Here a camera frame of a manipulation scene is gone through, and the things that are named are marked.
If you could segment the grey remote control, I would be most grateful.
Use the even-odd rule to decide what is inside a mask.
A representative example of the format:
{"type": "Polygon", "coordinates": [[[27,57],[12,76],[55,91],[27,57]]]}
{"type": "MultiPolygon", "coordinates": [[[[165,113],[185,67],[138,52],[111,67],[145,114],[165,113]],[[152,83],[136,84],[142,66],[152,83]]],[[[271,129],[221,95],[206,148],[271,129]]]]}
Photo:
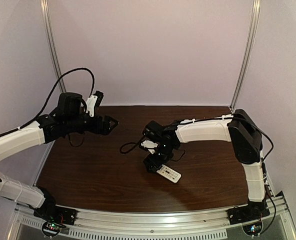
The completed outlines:
{"type": "Polygon", "coordinates": [[[161,168],[157,170],[157,173],[174,184],[178,183],[182,177],[182,175],[179,172],[173,170],[172,168],[166,165],[162,165],[161,168]]]}

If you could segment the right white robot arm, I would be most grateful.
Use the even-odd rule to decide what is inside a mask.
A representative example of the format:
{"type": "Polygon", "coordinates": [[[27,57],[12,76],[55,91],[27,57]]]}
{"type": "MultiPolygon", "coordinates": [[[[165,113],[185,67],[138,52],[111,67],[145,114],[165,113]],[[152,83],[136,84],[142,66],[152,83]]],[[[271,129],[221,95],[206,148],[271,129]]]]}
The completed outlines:
{"type": "Polygon", "coordinates": [[[139,147],[149,152],[144,159],[146,170],[176,184],[181,179],[181,174],[166,166],[166,163],[172,160],[173,150],[178,150],[181,144],[200,141],[232,143],[235,157],[243,166],[246,176],[246,209],[261,216],[266,210],[262,135],[248,114],[238,109],[233,114],[202,120],[185,119],[170,125],[151,121],[143,130],[144,140],[139,147]]]}

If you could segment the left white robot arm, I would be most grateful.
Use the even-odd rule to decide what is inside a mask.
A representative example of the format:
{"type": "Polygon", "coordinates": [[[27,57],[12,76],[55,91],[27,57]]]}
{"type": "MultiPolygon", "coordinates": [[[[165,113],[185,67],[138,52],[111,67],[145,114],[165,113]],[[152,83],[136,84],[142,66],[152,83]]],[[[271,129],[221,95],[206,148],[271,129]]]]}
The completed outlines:
{"type": "MultiPolygon", "coordinates": [[[[96,108],[104,94],[96,91],[84,100],[81,94],[62,93],[57,107],[36,117],[31,123],[0,135],[0,162],[29,148],[51,143],[72,133],[108,135],[118,121],[111,116],[97,115],[96,108]]],[[[42,214],[54,210],[56,201],[42,187],[30,186],[0,172],[0,196],[24,203],[42,214]]]]}

